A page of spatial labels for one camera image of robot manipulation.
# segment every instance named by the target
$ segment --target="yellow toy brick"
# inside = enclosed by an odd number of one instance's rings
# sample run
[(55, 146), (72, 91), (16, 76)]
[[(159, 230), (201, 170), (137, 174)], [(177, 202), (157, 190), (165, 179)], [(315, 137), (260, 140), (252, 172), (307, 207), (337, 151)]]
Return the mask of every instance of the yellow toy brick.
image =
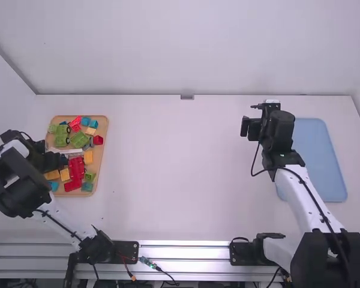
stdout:
[(47, 172), (47, 173), (44, 174), (44, 177), (45, 177), (47, 180), (55, 180), (55, 179), (58, 179), (58, 178), (60, 178), (59, 170), (54, 170), (54, 171), (51, 171), (51, 172)]
[(68, 181), (70, 178), (70, 171), (68, 168), (65, 168), (63, 170), (60, 171), (60, 177), (61, 177), (61, 181)]
[(89, 165), (89, 164), (91, 164), (93, 161), (94, 161), (94, 159), (93, 159), (93, 153), (92, 153), (92, 151), (85, 151), (85, 152), (84, 152), (84, 163), (85, 163), (86, 165)]
[(96, 129), (93, 129), (91, 127), (88, 127), (85, 131), (85, 134), (94, 135), (96, 132)]

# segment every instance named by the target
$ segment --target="black cable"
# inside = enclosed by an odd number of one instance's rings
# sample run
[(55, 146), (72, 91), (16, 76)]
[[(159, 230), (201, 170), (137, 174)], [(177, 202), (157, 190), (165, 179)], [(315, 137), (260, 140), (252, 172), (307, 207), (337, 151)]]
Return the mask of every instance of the black cable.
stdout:
[(97, 269), (96, 269), (96, 266), (94, 264), (92, 264), (93, 268), (94, 268), (94, 271), (95, 271), (95, 274), (96, 274), (96, 279), (97, 280), (100, 280), (99, 277), (98, 277), (98, 273), (97, 273)]
[(269, 288), (269, 287), (272, 285), (272, 283), (274, 282), (274, 280), (275, 280), (275, 278), (276, 278), (277, 272), (278, 272), (280, 269), (281, 269), (281, 267), (279, 267), (279, 268), (276, 269), (275, 274), (274, 274), (274, 276), (273, 276), (272, 279), (271, 279), (271, 282), (269, 282), (269, 284), (268, 284), (265, 288)]
[(346, 254), (345, 254), (343, 248), (341, 247), (341, 244), (340, 244), (339, 240), (337, 239), (335, 231), (333, 230), (331, 224), (329, 223), (329, 220), (328, 220), (327, 216), (324, 214), (324, 212), (323, 212), (322, 208), (320, 207), (320, 205), (318, 204), (316, 198), (313, 196), (312, 191), (309, 189), (307, 183), (305, 183), (305, 181), (301, 178), (301, 176), (298, 175), (295, 171), (290, 170), (288, 168), (285, 168), (283, 166), (277, 166), (277, 167), (272, 167), (272, 168), (268, 168), (268, 169), (263, 169), (263, 170), (255, 173), (255, 174), (253, 174), (253, 166), (254, 166), (254, 162), (256, 160), (257, 152), (259, 151), (259, 146), (260, 146), (260, 142), (257, 145), (256, 153), (255, 153), (255, 156), (253, 158), (253, 163), (252, 163), (252, 167), (251, 167), (251, 176), (255, 177), (255, 176), (257, 176), (257, 175), (259, 175), (259, 174), (261, 174), (261, 173), (263, 173), (265, 171), (275, 171), (276, 172), (277, 169), (281, 169), (281, 170), (285, 170), (285, 171), (288, 171), (288, 172), (292, 173), (293, 175), (295, 175), (299, 179), (299, 183), (304, 186), (304, 188), (306, 189), (308, 194), (311, 196), (313, 203), (315, 204), (317, 210), (319, 210), (319, 213), (320, 213), (321, 217), (323, 217), (323, 221), (327, 225), (327, 227), (328, 227), (328, 229), (329, 229), (329, 231), (330, 231), (330, 233), (332, 235), (332, 238), (333, 238), (333, 240), (335, 242), (335, 245), (337, 247), (337, 250), (339, 252), (341, 261), (342, 261), (342, 263), (344, 265), (344, 268), (345, 268), (345, 270), (346, 270), (346, 272), (348, 274), (348, 282), (349, 282), (350, 281), (350, 269), (349, 269), (349, 263), (348, 263)]
[(48, 218), (50, 218), (53, 222), (55, 222), (59, 227), (63, 228), (66, 232), (68, 232), (71, 237), (75, 237), (77, 240), (79, 240), (80, 242), (82, 242), (83, 240), (78, 237), (76, 235), (76, 232), (72, 232), (70, 229), (66, 228), (63, 224), (61, 224), (59, 221), (57, 221), (56, 219), (54, 219), (47, 211), (43, 211), (40, 209), (35, 209), (35, 211), (40, 212), (43, 216), (47, 216)]

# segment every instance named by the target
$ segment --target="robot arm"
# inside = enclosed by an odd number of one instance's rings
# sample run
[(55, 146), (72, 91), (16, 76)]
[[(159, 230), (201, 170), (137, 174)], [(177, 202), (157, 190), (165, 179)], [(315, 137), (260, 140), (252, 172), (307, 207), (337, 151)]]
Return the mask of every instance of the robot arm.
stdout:
[(46, 152), (45, 142), (25, 139), (8, 130), (0, 146), (0, 211), (9, 217), (39, 220), (66, 237), (89, 264), (106, 262), (116, 250), (111, 239), (92, 226), (72, 221), (54, 199), (42, 173), (61, 168), (67, 159), (60, 153)]
[(360, 234), (347, 232), (331, 214), (292, 149), (295, 117), (277, 100), (251, 107), (262, 110), (262, 117), (244, 116), (241, 136), (262, 146), (262, 172), (283, 189), (302, 233), (299, 239), (258, 234), (253, 244), (259, 257), (288, 271), (298, 288), (360, 287)]

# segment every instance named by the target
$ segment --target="light blue mat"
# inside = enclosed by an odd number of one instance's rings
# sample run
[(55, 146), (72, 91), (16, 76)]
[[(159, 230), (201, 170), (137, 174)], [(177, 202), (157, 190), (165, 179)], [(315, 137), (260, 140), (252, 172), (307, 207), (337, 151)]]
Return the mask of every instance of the light blue mat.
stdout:
[[(304, 160), (311, 181), (324, 202), (343, 202), (347, 199), (347, 189), (324, 121), (316, 118), (296, 119), (292, 148)], [(286, 201), (278, 187), (277, 194)]]

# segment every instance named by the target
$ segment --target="building block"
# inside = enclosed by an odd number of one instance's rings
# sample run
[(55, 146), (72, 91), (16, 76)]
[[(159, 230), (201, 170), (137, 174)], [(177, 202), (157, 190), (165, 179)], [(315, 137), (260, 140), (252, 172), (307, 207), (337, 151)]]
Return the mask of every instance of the building block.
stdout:
[(72, 128), (75, 125), (80, 125), (81, 121), (82, 121), (82, 117), (78, 116), (69, 123), (69, 126)]
[(71, 179), (70, 178), (70, 171), (69, 171), (68, 168), (60, 170), (60, 178), (61, 178), (62, 182), (68, 181), (69, 179)]
[(85, 163), (86, 165), (92, 164), (92, 162), (94, 161), (94, 159), (93, 159), (92, 156), (93, 156), (92, 151), (86, 151), (86, 152), (84, 152), (84, 163)]
[(83, 147), (83, 151), (87, 151), (90, 147), (91, 147), (91, 143), (88, 142), (88, 143)]
[(95, 145), (102, 145), (104, 143), (104, 138), (102, 138), (100, 135), (96, 135), (94, 137), (94, 144)]
[(48, 181), (50, 187), (51, 187), (51, 191), (52, 192), (56, 192), (59, 188), (59, 182), (52, 182), (52, 181)]
[(57, 125), (51, 124), (51, 125), (49, 125), (49, 127), (48, 127), (48, 132), (49, 132), (50, 134), (55, 134), (57, 129), (58, 129), (58, 126), (57, 126)]
[(77, 132), (74, 136), (71, 137), (71, 143), (75, 148), (82, 148), (89, 142), (87, 135), (83, 131)]
[(94, 145), (94, 137), (93, 136), (91, 136), (91, 137), (89, 137), (89, 144), (90, 144), (90, 146), (93, 148), (95, 145)]
[(65, 192), (70, 192), (72, 190), (79, 189), (82, 186), (81, 179), (73, 179), (70, 182), (64, 183)]
[(92, 192), (94, 185), (92, 183), (84, 182), (82, 184), (82, 191)]
[(68, 167), (70, 170), (70, 177), (71, 179), (83, 179), (85, 174), (84, 162), (83, 158), (76, 157), (69, 159)]
[(71, 133), (71, 127), (69, 127), (68, 125), (58, 125), (56, 129), (57, 135), (66, 135), (69, 133)]
[(91, 120), (91, 122), (89, 123), (89, 126), (90, 126), (91, 128), (97, 129), (97, 127), (98, 127), (98, 122), (97, 122), (97, 120)]
[(45, 174), (44, 174), (44, 177), (45, 177), (47, 180), (59, 179), (59, 178), (60, 178), (59, 170), (54, 170), (54, 171), (45, 173)]
[(96, 173), (85, 172), (85, 181), (93, 182), (96, 177)]
[(85, 131), (85, 134), (94, 135), (96, 132), (96, 129), (88, 127)]
[(56, 147), (65, 147), (70, 143), (70, 139), (67, 135), (56, 135), (55, 137), (55, 146)]
[(83, 117), (82, 118), (82, 125), (83, 126), (88, 126), (89, 123), (91, 123), (91, 119), (89, 117)]
[(75, 133), (77, 133), (77, 132), (79, 132), (80, 131), (80, 125), (79, 124), (76, 124), (76, 125), (73, 125), (73, 126), (71, 126), (71, 129), (75, 132)]

